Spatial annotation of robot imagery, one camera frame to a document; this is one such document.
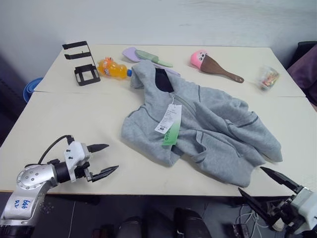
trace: white price tag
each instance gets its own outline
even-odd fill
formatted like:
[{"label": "white price tag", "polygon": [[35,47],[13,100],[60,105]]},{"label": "white price tag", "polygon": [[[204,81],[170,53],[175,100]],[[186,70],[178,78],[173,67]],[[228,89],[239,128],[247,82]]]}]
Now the white price tag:
[{"label": "white price tag", "polygon": [[165,134],[173,123],[182,115],[182,105],[169,104],[163,116],[163,119],[154,129],[155,131]]}]

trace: blue bucket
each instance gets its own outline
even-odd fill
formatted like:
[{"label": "blue bucket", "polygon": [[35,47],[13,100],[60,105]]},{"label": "blue bucket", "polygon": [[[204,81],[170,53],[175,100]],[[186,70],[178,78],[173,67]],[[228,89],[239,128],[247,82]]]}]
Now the blue bucket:
[{"label": "blue bucket", "polygon": [[23,90],[23,98],[26,103],[30,100],[34,89],[42,81],[43,78],[37,78],[29,82]]}]

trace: white wall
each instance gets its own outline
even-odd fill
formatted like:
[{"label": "white wall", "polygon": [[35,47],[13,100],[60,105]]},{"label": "white wall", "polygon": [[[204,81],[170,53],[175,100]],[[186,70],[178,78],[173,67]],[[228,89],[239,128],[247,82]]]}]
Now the white wall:
[{"label": "white wall", "polygon": [[0,0],[0,55],[26,82],[80,40],[271,47],[287,65],[317,40],[316,0]]}]

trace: hoodie sleeve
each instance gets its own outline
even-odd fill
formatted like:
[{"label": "hoodie sleeve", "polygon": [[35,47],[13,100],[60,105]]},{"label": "hoodie sleeve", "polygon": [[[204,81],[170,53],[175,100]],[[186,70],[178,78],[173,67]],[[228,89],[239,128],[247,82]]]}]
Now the hoodie sleeve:
[{"label": "hoodie sleeve", "polygon": [[229,94],[206,87],[199,88],[199,101],[223,121],[223,130],[232,138],[255,147],[275,162],[282,161],[281,145],[248,104]]}]

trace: green label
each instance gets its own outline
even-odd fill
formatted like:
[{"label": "green label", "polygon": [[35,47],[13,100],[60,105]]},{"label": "green label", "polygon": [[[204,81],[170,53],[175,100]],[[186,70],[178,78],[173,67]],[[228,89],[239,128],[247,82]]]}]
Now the green label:
[{"label": "green label", "polygon": [[179,128],[180,128],[180,120],[177,120],[173,123],[170,129],[165,133],[162,145],[176,145]]}]

